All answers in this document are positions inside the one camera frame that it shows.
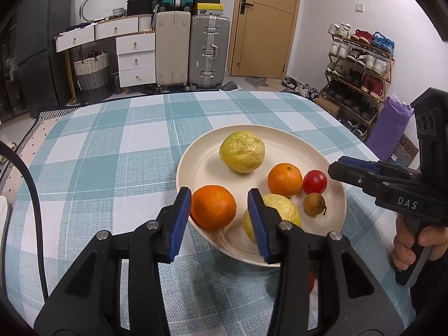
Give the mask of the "person's right hand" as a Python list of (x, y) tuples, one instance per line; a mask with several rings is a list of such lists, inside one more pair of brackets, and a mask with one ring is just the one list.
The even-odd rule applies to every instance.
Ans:
[[(420, 246), (431, 246), (432, 250), (428, 259), (435, 261), (440, 259), (447, 251), (447, 228), (430, 225), (424, 228), (418, 236)], [(393, 263), (400, 271), (407, 270), (416, 261), (416, 254), (412, 250), (415, 244), (415, 235), (409, 230), (405, 222), (405, 216), (397, 214), (396, 235), (393, 240)]]

